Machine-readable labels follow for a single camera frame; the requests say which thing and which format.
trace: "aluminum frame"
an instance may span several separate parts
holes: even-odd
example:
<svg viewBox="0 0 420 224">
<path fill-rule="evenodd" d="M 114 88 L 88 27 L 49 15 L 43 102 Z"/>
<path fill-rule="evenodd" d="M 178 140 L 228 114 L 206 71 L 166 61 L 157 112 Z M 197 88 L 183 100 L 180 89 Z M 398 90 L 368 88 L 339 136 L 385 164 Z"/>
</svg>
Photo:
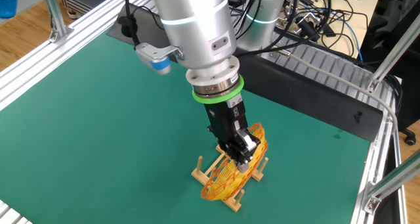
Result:
<svg viewBox="0 0 420 224">
<path fill-rule="evenodd" d="M 85 3 L 78 0 L 62 0 L 63 6 L 68 11 L 75 11 L 78 15 L 83 15 L 92 10 L 92 8 Z"/>
<path fill-rule="evenodd" d="M 153 0 L 130 0 L 130 2 L 136 5 L 145 5 L 152 11 L 157 12 Z M 22 57 L 20 60 L 0 72 L 0 110 L 4 109 L 20 95 L 25 93 L 30 87 L 43 79 L 55 68 L 59 67 L 65 60 L 86 46 L 86 44 L 98 35 L 106 31 L 116 20 L 123 5 L 124 0 L 106 0 L 92 11 L 70 24 L 69 27 L 73 28 L 74 31 L 69 34 L 65 41 L 59 41 L 56 43 L 46 41 L 26 56 Z M 285 38 L 280 42 L 280 45 L 288 44 L 290 41 L 291 40 Z M 291 49 L 291 51 L 295 55 L 299 56 L 300 54 L 304 60 L 307 60 L 311 64 L 314 64 L 312 61 L 313 56 L 309 56 L 309 52 L 317 55 L 324 54 L 326 57 L 330 58 L 330 60 L 325 64 L 321 63 L 319 67 L 324 68 L 324 70 L 329 70 L 331 73 L 337 74 L 356 85 L 367 86 L 369 77 L 372 75 L 372 73 L 367 72 L 346 60 L 307 45 L 300 45 Z M 328 87 L 332 87 L 351 97 L 383 110 L 382 106 L 379 106 L 376 102 L 370 100 L 369 97 L 346 89 L 340 83 L 334 82 L 325 76 L 309 74 L 310 70 L 306 70 L 303 66 L 299 66 L 296 62 L 293 62 L 293 60 L 285 62 L 285 60 L 282 59 L 282 56 L 278 53 L 267 54 L 264 57 L 277 62 L 278 64 L 282 64 L 283 67 L 294 70 L 308 78 L 319 81 Z M 386 103 L 389 103 L 395 110 L 395 99 L 393 98 L 392 91 L 387 84 L 380 83 L 375 93 Z M 386 111 L 384 111 L 383 122 L 379 128 L 377 138 L 369 145 L 366 165 L 360 182 L 360 188 L 350 224 L 373 223 L 373 216 L 363 210 L 362 202 L 367 197 L 365 193 L 366 184 L 368 182 L 376 183 L 382 179 L 387 159 L 391 130 L 392 123 L 389 120 L 389 115 Z M 399 155 L 400 149 L 398 139 L 394 140 L 394 144 L 394 149 L 397 154 L 396 156 L 398 156 L 396 162 L 397 165 L 399 165 L 401 160 Z M 401 204 L 401 223 L 406 224 L 404 188 L 401 188 L 398 191 L 398 194 L 400 197 L 399 202 Z"/>
</svg>

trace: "wooden floor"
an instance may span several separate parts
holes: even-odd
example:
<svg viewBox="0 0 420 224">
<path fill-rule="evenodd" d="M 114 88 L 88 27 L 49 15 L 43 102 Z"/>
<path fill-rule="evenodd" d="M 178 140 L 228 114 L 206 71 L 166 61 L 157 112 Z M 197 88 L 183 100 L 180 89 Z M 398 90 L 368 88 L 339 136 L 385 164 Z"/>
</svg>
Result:
<svg viewBox="0 0 420 224">
<path fill-rule="evenodd" d="M 66 24 L 72 22 L 64 8 L 62 13 Z M 50 20 L 43 1 L 0 25 L 0 71 L 46 41 L 50 32 Z M 404 142 L 405 136 L 400 134 L 403 160 L 420 149 L 420 121 L 410 129 L 419 141 L 415 146 L 408 146 Z M 406 185 L 406 198 L 408 223 L 420 223 L 420 176 Z"/>
</svg>

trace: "wooden desk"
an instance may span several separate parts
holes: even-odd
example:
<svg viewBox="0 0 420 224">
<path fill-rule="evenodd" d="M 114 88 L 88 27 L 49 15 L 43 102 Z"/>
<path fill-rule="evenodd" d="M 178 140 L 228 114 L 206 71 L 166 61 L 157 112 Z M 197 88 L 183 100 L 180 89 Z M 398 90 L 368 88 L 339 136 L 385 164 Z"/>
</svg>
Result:
<svg viewBox="0 0 420 224">
<path fill-rule="evenodd" d="M 332 2 L 333 9 L 351 11 L 351 8 L 349 7 L 348 3 L 344 0 L 331 0 L 331 2 Z M 360 12 L 360 13 L 366 14 L 368 17 L 368 22 L 370 22 L 378 0 L 348 0 L 348 2 L 350 2 L 350 4 L 352 5 L 354 12 Z M 322 3 L 322 1 L 318 1 L 317 3 L 315 3 L 315 5 L 322 7 L 324 4 Z M 352 29 L 354 30 L 354 33 L 356 34 L 357 40 L 359 42 L 359 47 L 362 47 L 362 42 L 363 42 L 363 39 L 365 38 L 365 34 L 367 31 L 365 16 L 361 14 L 353 14 L 353 17 L 347 23 L 352 27 Z M 331 24 L 331 28 L 333 29 L 335 33 L 339 34 L 341 32 L 342 25 L 343 23 L 341 21 L 336 21 Z M 354 45 L 353 57 L 356 58 L 358 56 L 356 40 L 347 25 L 344 26 L 343 33 L 347 34 L 349 37 L 352 38 L 353 45 Z M 324 37 L 324 43 L 326 45 L 331 45 L 337 38 L 338 36 L 337 37 Z M 321 42 L 321 39 L 318 40 L 318 43 L 320 45 L 323 45 Z M 350 41 L 346 37 L 341 37 L 340 40 L 334 46 L 332 46 L 331 49 L 333 49 L 334 51 L 339 51 L 341 53 L 349 55 L 352 50 L 350 44 L 351 44 Z"/>
</svg>

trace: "black chair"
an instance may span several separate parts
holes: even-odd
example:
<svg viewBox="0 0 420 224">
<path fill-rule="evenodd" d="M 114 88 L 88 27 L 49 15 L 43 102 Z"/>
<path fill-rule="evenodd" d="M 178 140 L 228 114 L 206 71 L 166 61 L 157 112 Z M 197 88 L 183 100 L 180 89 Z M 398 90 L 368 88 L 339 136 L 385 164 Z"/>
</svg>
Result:
<svg viewBox="0 0 420 224">
<path fill-rule="evenodd" d="M 368 31 L 362 45 L 362 56 L 365 62 L 375 62 L 378 67 L 404 35 L 413 21 L 420 14 L 420 1 L 405 15 L 391 32 Z M 403 97 L 398 113 L 398 130 L 407 135 L 406 143 L 414 145 L 415 134 L 407 128 L 420 120 L 420 37 L 411 44 L 409 49 L 395 64 L 390 74 L 402 79 Z"/>
</svg>

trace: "black connector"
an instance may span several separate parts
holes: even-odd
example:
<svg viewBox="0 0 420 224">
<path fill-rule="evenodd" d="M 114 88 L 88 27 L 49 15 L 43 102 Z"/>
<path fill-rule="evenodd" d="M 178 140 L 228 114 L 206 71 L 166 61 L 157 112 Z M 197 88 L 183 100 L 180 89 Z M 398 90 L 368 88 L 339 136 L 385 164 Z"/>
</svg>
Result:
<svg viewBox="0 0 420 224">
<path fill-rule="evenodd" d="M 333 29 L 331 29 L 331 27 L 329 27 L 329 24 L 326 24 L 324 27 L 324 30 L 322 30 L 322 33 L 327 36 L 327 37 L 335 37 L 337 36 L 337 34 L 335 34 L 335 32 L 333 31 Z"/>
<path fill-rule="evenodd" d="M 301 2 L 307 6 L 311 6 L 314 4 L 312 0 L 301 0 Z"/>
</svg>

